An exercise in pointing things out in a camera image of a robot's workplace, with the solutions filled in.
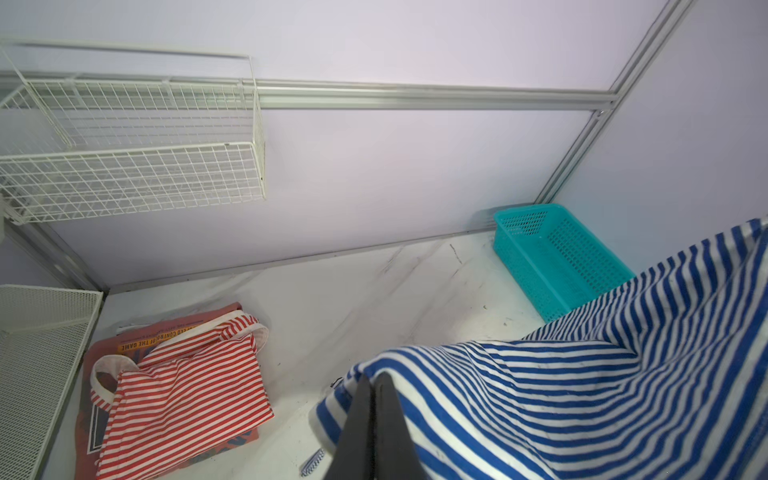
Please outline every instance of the red and white striped fabric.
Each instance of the red and white striped fabric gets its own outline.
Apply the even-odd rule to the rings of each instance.
[[[256,359],[268,334],[236,310],[161,343],[138,365],[122,355],[101,357],[91,400],[109,420],[96,479],[156,477],[271,419]],[[117,379],[114,394],[99,372]]]

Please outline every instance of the white wire basket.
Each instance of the white wire basket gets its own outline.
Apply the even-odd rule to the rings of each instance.
[[[265,197],[253,79],[17,73],[23,84],[0,101],[0,194],[16,223]]]
[[[88,346],[101,292],[0,286],[0,479],[32,480]]]

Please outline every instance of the white marble tabletop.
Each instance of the white marble tabletop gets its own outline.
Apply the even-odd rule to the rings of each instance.
[[[493,232],[428,240],[231,276],[110,295],[94,341],[116,326],[210,310],[230,301],[270,329],[259,353],[275,418],[255,442],[184,470],[177,478],[299,478],[319,448],[307,422],[327,387],[354,363],[405,344],[519,339],[541,317],[493,251]],[[74,478],[80,374],[44,479]],[[322,478],[325,458],[309,478]]]

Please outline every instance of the teal plastic basket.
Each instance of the teal plastic basket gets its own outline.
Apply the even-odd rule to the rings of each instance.
[[[634,277],[560,205],[512,208],[494,219],[494,250],[546,323]]]

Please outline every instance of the blue striped clothing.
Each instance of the blue striped clothing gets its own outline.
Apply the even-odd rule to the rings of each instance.
[[[767,247],[752,220],[522,340],[385,351],[310,423],[332,452],[357,380],[387,372],[432,478],[756,478]]]

